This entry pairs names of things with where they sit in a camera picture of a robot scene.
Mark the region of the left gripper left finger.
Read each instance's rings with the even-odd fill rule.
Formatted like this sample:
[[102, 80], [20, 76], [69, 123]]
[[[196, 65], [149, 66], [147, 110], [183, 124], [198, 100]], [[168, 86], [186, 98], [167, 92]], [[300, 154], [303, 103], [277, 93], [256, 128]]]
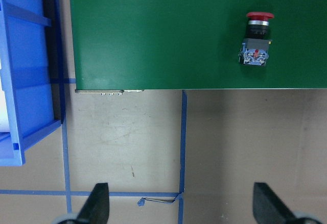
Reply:
[[107, 223], [109, 219], [108, 183], [96, 183], [77, 215], [77, 223]]

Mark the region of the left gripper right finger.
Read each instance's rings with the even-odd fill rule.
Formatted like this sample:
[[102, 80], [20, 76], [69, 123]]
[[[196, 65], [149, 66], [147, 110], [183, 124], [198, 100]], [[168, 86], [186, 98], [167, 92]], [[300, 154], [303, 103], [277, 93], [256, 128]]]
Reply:
[[269, 185], [263, 182], [254, 183], [252, 212], [260, 224], [292, 223], [297, 219]]

